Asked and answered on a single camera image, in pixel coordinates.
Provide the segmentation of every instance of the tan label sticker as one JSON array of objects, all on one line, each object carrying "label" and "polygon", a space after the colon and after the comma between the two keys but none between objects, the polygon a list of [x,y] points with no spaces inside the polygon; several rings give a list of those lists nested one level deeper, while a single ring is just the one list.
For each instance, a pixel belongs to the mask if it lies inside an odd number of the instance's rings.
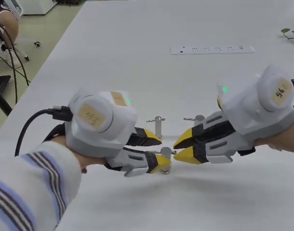
[{"label": "tan label sticker", "polygon": [[275,92],[271,96],[271,99],[280,106],[286,100],[291,90],[291,83],[288,80],[281,78]]},{"label": "tan label sticker", "polygon": [[80,107],[78,116],[81,120],[90,124],[95,129],[99,128],[105,121],[105,117],[100,112],[86,103]]},{"label": "tan label sticker", "polygon": [[111,91],[110,92],[113,96],[114,102],[118,106],[127,106],[126,101],[124,100],[122,94],[120,92]]}]

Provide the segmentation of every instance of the striped sleeve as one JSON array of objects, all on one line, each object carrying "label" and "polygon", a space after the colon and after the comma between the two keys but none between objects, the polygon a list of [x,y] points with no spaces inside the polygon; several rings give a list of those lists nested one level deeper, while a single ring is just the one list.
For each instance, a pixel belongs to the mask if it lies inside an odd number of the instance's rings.
[{"label": "striped sleeve", "polygon": [[81,180],[66,147],[45,142],[0,165],[0,231],[53,231]]}]

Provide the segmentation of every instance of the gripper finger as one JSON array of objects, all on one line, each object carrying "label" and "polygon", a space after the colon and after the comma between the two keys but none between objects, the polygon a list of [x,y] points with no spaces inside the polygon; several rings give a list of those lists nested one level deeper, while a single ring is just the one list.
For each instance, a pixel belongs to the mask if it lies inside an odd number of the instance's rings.
[{"label": "gripper finger", "polygon": [[206,157],[206,143],[203,141],[198,142],[194,146],[188,147],[174,155],[174,159],[196,165],[207,163],[209,161]]},{"label": "gripper finger", "polygon": [[118,156],[107,160],[105,167],[110,170],[125,172],[125,177],[135,177],[145,173],[155,173],[170,165],[170,159],[164,156],[123,148]]},{"label": "gripper finger", "polygon": [[222,111],[215,112],[201,124],[189,128],[174,144],[174,149],[193,146],[201,141],[212,142],[235,132]]},{"label": "gripper finger", "polygon": [[206,143],[206,157],[212,164],[231,163],[237,150],[251,150],[253,143],[234,132],[213,142]]},{"label": "gripper finger", "polygon": [[145,128],[135,128],[126,145],[129,146],[155,146],[162,144],[162,141]]}]

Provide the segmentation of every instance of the chair leg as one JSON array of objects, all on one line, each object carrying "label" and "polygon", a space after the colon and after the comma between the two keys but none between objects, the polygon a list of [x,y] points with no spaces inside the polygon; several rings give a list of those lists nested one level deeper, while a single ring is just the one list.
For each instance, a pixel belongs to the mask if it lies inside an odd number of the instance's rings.
[{"label": "chair leg", "polygon": [[17,54],[19,56],[23,56],[25,58],[26,61],[30,61],[30,58],[28,55],[26,55],[22,50],[18,49],[18,48],[15,48]]}]

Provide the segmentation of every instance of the human hand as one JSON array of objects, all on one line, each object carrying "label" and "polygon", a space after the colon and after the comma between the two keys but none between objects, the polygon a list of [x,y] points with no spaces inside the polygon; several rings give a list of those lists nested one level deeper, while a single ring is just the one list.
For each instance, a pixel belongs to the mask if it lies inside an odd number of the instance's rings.
[{"label": "human hand", "polygon": [[294,152],[294,124],[280,134],[259,139],[254,142],[255,146],[266,144],[275,150]]},{"label": "human hand", "polygon": [[[67,147],[66,143],[66,137],[65,136],[57,136],[51,139],[51,141],[59,143],[65,147]],[[88,157],[88,156],[83,156],[79,153],[74,152],[71,150],[74,156],[77,158],[80,167],[82,169],[82,173],[87,173],[86,167],[89,165],[104,165],[106,164],[106,160],[104,158],[96,158],[96,157]]]}]

